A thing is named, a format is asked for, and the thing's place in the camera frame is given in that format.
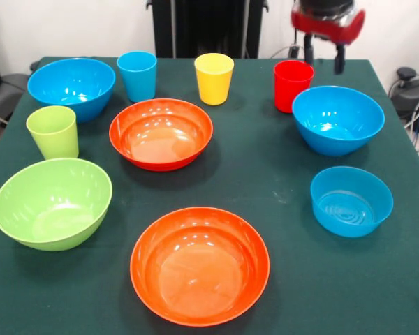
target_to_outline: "green cup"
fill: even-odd
[[[45,159],[79,156],[76,114],[68,107],[48,106],[27,119],[27,128]]]

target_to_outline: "plastic bowl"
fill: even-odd
[[[376,101],[346,87],[303,91],[293,102],[301,136],[316,152],[343,156],[367,144],[382,128],[385,115]]]
[[[141,301],[179,325],[206,327],[243,314],[270,273],[267,248],[245,220],[192,207],[152,223],[132,252],[130,273]]]
[[[28,81],[28,92],[42,106],[68,106],[78,123],[97,117],[115,85],[113,69],[95,59],[71,58],[39,68]]]
[[[210,117],[175,99],[145,100],[127,107],[110,124],[113,147],[133,164],[171,171],[192,162],[211,140]]]
[[[312,207],[318,222],[343,237],[362,237],[389,217],[390,189],[373,174],[355,167],[331,167],[312,180]]]
[[[0,230],[34,249],[62,251],[88,239],[112,198],[96,164],[55,158],[26,167],[0,188]]]

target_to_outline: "white wall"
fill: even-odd
[[[293,0],[268,1],[260,42],[263,58],[293,42]],[[419,0],[356,3],[366,9],[367,20],[347,57],[370,59],[387,88],[397,67],[412,66],[419,72]],[[2,74],[28,73],[29,64],[44,55],[117,56],[134,49],[154,51],[152,10],[145,10],[145,0],[0,0]],[[335,49],[316,41],[315,53],[333,58]]]
[[[155,51],[145,0],[0,0],[0,72],[28,73],[42,56]]]

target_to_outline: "dark green tablecloth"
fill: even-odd
[[[43,60],[43,64],[53,61]],[[117,72],[115,59],[105,59]],[[80,158],[104,168],[114,186],[96,234],[66,252],[21,246],[0,232],[0,335],[5,334],[419,334],[419,158],[368,61],[348,61],[334,76],[316,62],[313,85],[369,94],[386,114],[383,131],[344,158],[312,152],[291,116],[273,106],[276,60],[241,60],[228,101],[204,106],[192,60],[161,59],[158,97],[181,98],[207,111],[214,137],[190,166],[147,172],[111,147],[108,127],[128,105],[118,75],[103,114],[80,124]],[[38,108],[25,94],[0,142],[0,186],[42,156],[25,128]],[[334,236],[311,212],[309,185],[323,168],[352,165],[393,191],[392,216],[362,239]],[[263,236],[272,271],[258,303],[238,319],[207,329],[169,323],[147,310],[128,274],[142,231],[159,216],[189,206],[239,214]]]

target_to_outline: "blue bowl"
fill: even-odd
[[[115,85],[113,69],[95,59],[71,58],[39,68],[28,81],[28,92],[42,106],[68,106],[78,123],[97,117]]]
[[[373,232],[392,212],[390,189],[376,176],[355,167],[323,170],[310,186],[312,209],[318,222],[343,237]]]
[[[354,89],[335,86],[303,91],[293,102],[293,115],[307,144],[334,157],[367,144],[385,123],[376,101]]]

